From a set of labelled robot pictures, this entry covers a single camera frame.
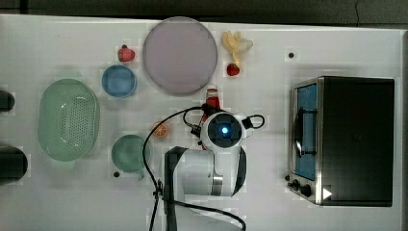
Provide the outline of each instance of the small blue bowl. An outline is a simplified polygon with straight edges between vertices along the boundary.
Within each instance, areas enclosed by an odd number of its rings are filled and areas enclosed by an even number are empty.
[[[138,86],[136,75],[124,65],[112,65],[105,70],[102,76],[102,87],[113,97],[129,96]]]

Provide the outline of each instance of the white tabletop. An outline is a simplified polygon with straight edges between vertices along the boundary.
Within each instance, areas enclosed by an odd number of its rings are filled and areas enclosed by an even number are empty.
[[[114,178],[111,148],[123,134],[147,136],[151,125],[177,110],[200,105],[205,89],[176,97],[148,79],[141,50],[158,21],[0,15],[0,90],[15,96],[14,109],[0,115],[0,143],[20,147],[29,170],[15,184],[0,187],[1,230],[147,230],[153,207],[152,183],[124,174]],[[218,86],[222,107],[233,113],[262,114],[267,124],[245,142],[246,183],[233,198],[198,197],[194,203],[242,217],[248,230],[400,230],[402,196],[402,35],[398,30],[204,23],[218,45]],[[254,42],[237,78],[226,75],[231,57],[220,45],[224,31],[241,31]],[[137,51],[129,64],[139,79],[126,99],[101,88],[103,71],[117,63],[125,43]],[[293,59],[288,53],[294,52]],[[96,145],[73,170],[53,167],[37,139],[43,91],[64,77],[79,77],[97,95],[101,125]],[[321,75],[395,79],[395,170],[391,208],[318,207],[286,188],[289,90]],[[191,117],[198,120],[198,114]],[[172,146],[199,148],[180,117],[169,137],[152,139],[154,173]]]

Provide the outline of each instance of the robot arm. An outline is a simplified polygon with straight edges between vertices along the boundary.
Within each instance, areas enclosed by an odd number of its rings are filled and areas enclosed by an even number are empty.
[[[193,127],[193,130],[198,131],[194,134],[207,150],[177,146],[169,150],[162,161],[166,231],[241,230],[229,222],[194,216],[189,208],[176,206],[183,204],[185,194],[233,196],[245,181],[246,155],[241,142],[254,130],[249,117],[213,108],[209,112],[204,106],[202,109],[209,117],[201,128]],[[239,220],[245,230],[243,220],[231,214],[228,217]]]

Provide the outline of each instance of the oven handle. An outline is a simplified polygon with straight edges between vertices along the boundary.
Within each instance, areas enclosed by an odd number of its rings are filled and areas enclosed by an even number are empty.
[[[317,110],[308,111],[304,110],[303,108],[300,108],[299,111],[297,111],[296,117],[294,119],[293,146],[299,158],[301,158],[302,155],[304,154],[316,154],[315,152],[309,153],[302,151],[302,142],[303,142],[303,115],[304,114],[316,115],[317,113],[318,113]]]

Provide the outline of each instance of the teal cup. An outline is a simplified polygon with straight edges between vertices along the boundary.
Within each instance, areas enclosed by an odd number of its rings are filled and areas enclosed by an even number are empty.
[[[139,179],[144,177],[143,144],[145,139],[137,135],[126,135],[118,139],[112,147],[112,161],[115,166],[127,173],[136,173]],[[147,144],[146,162],[150,161],[150,147]]]

